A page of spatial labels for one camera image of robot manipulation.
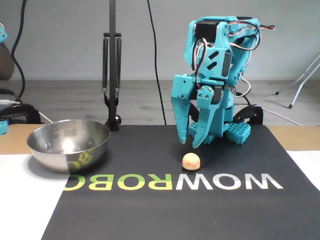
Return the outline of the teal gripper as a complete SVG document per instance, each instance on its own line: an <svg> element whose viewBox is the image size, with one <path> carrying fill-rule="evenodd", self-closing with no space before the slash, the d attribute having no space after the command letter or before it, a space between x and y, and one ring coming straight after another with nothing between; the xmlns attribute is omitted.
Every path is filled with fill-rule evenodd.
<svg viewBox="0 0 320 240"><path fill-rule="evenodd" d="M181 144L187 140L187 126L191 101L196 101L199 117L192 147L198 148L208 135L213 118L213 108L228 108L232 105L232 95L225 82L184 74L175 75L172 84L171 103L176 129Z"/></svg>

